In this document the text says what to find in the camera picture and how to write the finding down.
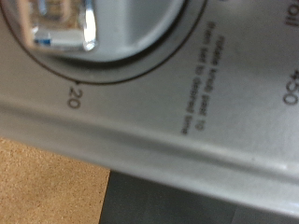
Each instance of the number 20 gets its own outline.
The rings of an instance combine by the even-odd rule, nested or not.
[[[79,109],[81,106],[80,98],[83,96],[83,91],[78,89],[75,90],[73,87],[69,89],[68,93],[70,99],[67,101],[69,107],[73,109]]]

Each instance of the appliance control panel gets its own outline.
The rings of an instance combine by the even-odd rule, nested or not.
[[[1,0],[0,134],[299,217],[299,2]]]

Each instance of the silver knob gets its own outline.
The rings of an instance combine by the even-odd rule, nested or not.
[[[184,0],[18,0],[18,8],[27,48],[102,63],[147,49],[173,24],[183,3]]]

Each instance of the cork surface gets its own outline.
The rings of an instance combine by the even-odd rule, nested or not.
[[[109,170],[0,138],[0,224],[97,224]]]

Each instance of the dial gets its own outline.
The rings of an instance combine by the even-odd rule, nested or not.
[[[192,31],[206,1],[3,0],[13,34],[54,74],[116,83],[162,64]]]

